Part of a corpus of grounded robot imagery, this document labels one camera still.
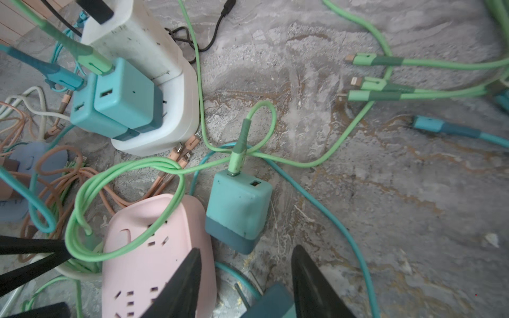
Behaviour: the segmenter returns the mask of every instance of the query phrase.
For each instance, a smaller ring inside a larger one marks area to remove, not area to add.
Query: gray marble surface
[[[223,2],[186,1],[199,43],[211,38]],[[334,2],[370,20],[395,55],[472,62],[496,59],[505,50],[497,25],[480,0]],[[163,26],[184,24],[176,1],[149,0],[146,5]],[[63,12],[74,20],[78,8],[71,4]],[[41,31],[32,30],[16,46],[48,60],[53,44]],[[189,47],[183,45],[183,51],[192,59]],[[268,99],[276,105],[278,124],[263,151],[303,162],[320,157],[363,106],[338,96],[349,88],[351,77],[380,77],[383,72],[381,67],[346,64],[345,56],[355,52],[381,50],[372,35],[336,16],[319,0],[238,0],[223,20],[214,46],[201,55],[211,142],[235,140],[249,108]],[[0,58],[1,99],[42,85],[34,70],[4,54]],[[74,67],[68,55],[61,63]],[[493,74],[402,67],[395,69],[393,80],[449,89]],[[44,89],[48,105],[57,108],[60,95]],[[480,140],[412,130],[413,114],[509,137],[509,116],[487,99],[378,102],[324,164],[282,168],[349,229],[369,265],[382,317],[505,317],[509,309],[508,153]],[[257,113],[250,142],[261,140],[269,125],[270,114]],[[98,170],[136,159],[115,151],[106,138],[79,129],[63,143],[78,145],[89,165]],[[206,153],[201,144],[190,164],[198,164]],[[200,175],[196,196],[205,206],[213,175],[221,169]],[[358,261],[341,233],[262,160],[249,158],[245,169],[274,186],[267,226],[248,256],[214,241],[216,259],[246,275],[253,271],[263,287],[281,281],[291,289],[290,256],[293,247],[301,244],[352,311],[358,317],[371,316]],[[148,169],[124,174],[115,180],[115,191],[137,199],[155,175]],[[103,234],[106,227],[101,225],[109,218],[100,201],[87,213]],[[18,232],[19,224],[0,225],[2,235]],[[489,242],[487,237],[494,235],[498,242]],[[4,271],[19,267],[13,256],[2,256],[0,264]],[[49,272],[29,283],[20,300],[55,276],[56,272]],[[217,278],[214,317],[239,317],[245,308],[233,289],[234,279],[223,273]],[[82,285],[85,316],[100,317],[101,282]],[[48,289],[37,304],[62,300],[74,306],[71,285]]]

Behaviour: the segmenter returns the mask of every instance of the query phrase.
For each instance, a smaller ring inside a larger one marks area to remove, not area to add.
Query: usb port
[[[109,90],[109,91],[106,91],[106,92],[102,92],[101,93],[101,97],[104,97],[104,96],[108,96],[109,94],[113,93],[113,89]]]

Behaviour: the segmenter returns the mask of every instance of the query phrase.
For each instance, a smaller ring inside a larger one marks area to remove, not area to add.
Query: wooden plank wall
[[[58,11],[71,3],[72,0],[48,0]],[[41,17],[52,16],[50,10],[39,0],[23,0],[33,11]],[[0,0],[0,44],[10,45],[35,27],[23,13],[21,13],[10,0]]]

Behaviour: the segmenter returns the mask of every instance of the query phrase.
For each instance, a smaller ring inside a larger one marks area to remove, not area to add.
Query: pink power strip
[[[118,211],[108,225],[104,252],[115,251],[141,235],[172,199],[161,194]],[[216,303],[216,275],[205,209],[185,195],[156,233],[135,250],[104,261],[102,317],[138,318],[155,301],[192,248],[199,248],[202,276],[196,318],[210,318]]]

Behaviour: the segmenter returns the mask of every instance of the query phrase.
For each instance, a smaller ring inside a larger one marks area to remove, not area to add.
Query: black cable connector
[[[55,10],[54,7],[52,7],[48,1],[46,0],[41,0],[42,4],[44,4],[50,11],[51,13],[58,19],[60,20],[67,28],[69,28],[69,30],[71,30],[72,32],[74,32],[74,34],[76,34],[77,36],[79,36],[81,38],[81,32],[76,30],[75,27],[73,27],[69,22],[67,22],[59,13],[57,10]]]
[[[209,48],[212,47],[212,45],[214,44],[214,42],[216,41],[216,36],[217,36],[217,31],[219,30],[219,24],[221,24],[221,21],[222,19],[230,13],[230,11],[233,9],[233,6],[235,5],[235,3],[237,2],[237,0],[227,0],[226,3],[224,4],[224,7],[223,7],[223,10],[221,11],[221,15],[219,17],[219,19],[217,20],[217,23],[216,23],[216,28],[214,29],[214,35],[212,36],[212,40],[210,40],[210,43],[209,45],[207,45],[206,47],[204,47],[203,49],[200,48],[200,46],[198,45],[198,52],[205,52],[207,51]],[[165,27],[166,31],[168,31],[169,35],[172,37],[172,39],[175,41],[175,42],[186,42],[189,44],[189,46],[194,50],[194,44],[193,44],[193,41],[191,39],[191,36],[189,34],[189,29],[186,27],[186,26],[180,26],[174,30],[170,30],[169,28]],[[180,30],[186,30],[186,39],[184,38],[179,38],[176,36],[175,33],[177,33],[178,31]],[[194,58],[193,60],[191,61],[188,61],[190,64],[194,64],[196,63],[196,58]]]
[[[99,24],[104,24],[114,15],[113,10],[103,0],[76,0],[76,3]]]

